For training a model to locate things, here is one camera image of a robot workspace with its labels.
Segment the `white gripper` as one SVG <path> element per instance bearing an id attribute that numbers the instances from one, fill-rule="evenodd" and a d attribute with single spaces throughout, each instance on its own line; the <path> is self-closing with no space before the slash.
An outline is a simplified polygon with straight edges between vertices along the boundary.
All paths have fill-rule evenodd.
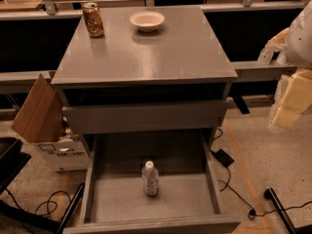
<path id="1" fill-rule="evenodd" d="M 312 105 L 312 70 L 300 69 L 288 79 L 272 124 L 289 128 Z"/>

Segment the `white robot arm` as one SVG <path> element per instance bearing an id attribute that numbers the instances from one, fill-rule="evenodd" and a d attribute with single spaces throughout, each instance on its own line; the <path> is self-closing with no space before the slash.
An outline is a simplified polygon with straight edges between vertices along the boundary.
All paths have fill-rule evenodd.
<path id="1" fill-rule="evenodd" d="M 272 124 L 281 128 L 293 125 L 312 105 L 312 1 L 292 22 L 286 42 L 287 61 L 297 67 L 288 79 Z"/>

